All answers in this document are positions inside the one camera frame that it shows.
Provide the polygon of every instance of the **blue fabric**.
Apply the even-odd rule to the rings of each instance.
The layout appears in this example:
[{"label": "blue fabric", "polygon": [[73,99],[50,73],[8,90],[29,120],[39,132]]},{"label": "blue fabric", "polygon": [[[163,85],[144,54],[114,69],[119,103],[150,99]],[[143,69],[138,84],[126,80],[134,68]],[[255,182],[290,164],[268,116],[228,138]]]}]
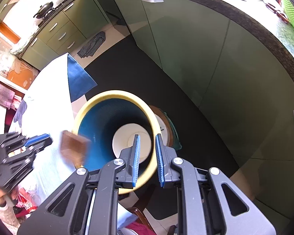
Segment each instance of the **blue fabric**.
[{"label": "blue fabric", "polygon": [[71,102],[74,102],[97,85],[70,54],[68,54],[68,81]]}]

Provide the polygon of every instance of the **cooking pot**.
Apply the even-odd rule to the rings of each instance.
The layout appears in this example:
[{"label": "cooking pot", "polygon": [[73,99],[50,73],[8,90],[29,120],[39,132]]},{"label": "cooking pot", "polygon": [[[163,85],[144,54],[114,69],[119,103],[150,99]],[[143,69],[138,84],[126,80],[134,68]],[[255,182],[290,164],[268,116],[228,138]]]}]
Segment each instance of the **cooking pot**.
[{"label": "cooking pot", "polygon": [[33,17],[36,17],[38,19],[43,18],[48,13],[48,11],[52,9],[52,7],[53,7],[53,2],[48,2],[44,4],[43,6],[40,6],[39,11]]}]

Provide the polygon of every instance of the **gray cloth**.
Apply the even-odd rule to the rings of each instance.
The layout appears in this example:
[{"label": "gray cloth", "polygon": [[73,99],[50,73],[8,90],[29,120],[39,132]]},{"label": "gray cloth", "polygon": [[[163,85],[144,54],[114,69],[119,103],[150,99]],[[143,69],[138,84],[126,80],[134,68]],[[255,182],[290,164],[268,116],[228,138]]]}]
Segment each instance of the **gray cloth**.
[{"label": "gray cloth", "polygon": [[81,50],[77,53],[80,58],[93,56],[96,50],[101,46],[101,44],[106,40],[105,32],[97,33],[86,45],[84,45]]}]

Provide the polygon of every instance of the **human hand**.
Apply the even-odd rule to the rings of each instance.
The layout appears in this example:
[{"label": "human hand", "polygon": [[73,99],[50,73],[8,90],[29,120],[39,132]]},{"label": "human hand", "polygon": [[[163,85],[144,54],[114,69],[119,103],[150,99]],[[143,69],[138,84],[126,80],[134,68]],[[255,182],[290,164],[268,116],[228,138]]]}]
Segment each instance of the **human hand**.
[{"label": "human hand", "polygon": [[[5,199],[4,199],[4,196],[6,195],[7,193],[2,191],[0,189],[0,205],[4,204],[5,203]],[[15,200],[18,196],[18,189],[17,187],[13,188],[12,191],[11,191],[11,199]]]}]

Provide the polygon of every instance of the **dark countertop edge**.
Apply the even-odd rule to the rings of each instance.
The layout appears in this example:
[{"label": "dark countertop edge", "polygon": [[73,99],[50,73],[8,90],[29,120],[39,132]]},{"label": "dark countertop edge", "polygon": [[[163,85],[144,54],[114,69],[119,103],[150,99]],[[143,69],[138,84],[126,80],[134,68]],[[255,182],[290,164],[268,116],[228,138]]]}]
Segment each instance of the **dark countertop edge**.
[{"label": "dark countertop edge", "polygon": [[191,0],[219,12],[256,37],[282,64],[294,82],[294,57],[287,48],[261,23],[222,0]]},{"label": "dark countertop edge", "polygon": [[23,48],[21,53],[16,54],[15,56],[19,59],[22,58],[22,56],[24,55],[25,51],[27,50],[27,48],[30,46],[30,44],[33,42],[33,40],[37,37],[37,35],[40,33],[40,31],[51,21],[51,19],[53,19],[60,11],[62,11],[66,6],[68,6],[71,2],[73,2],[74,0],[67,0],[65,1],[59,8],[58,10],[51,15],[50,18],[48,18],[48,20],[46,22],[43,23],[43,25],[38,29],[38,31],[32,36],[32,38],[30,39],[30,41],[28,42],[28,44],[25,46],[25,48]]}]

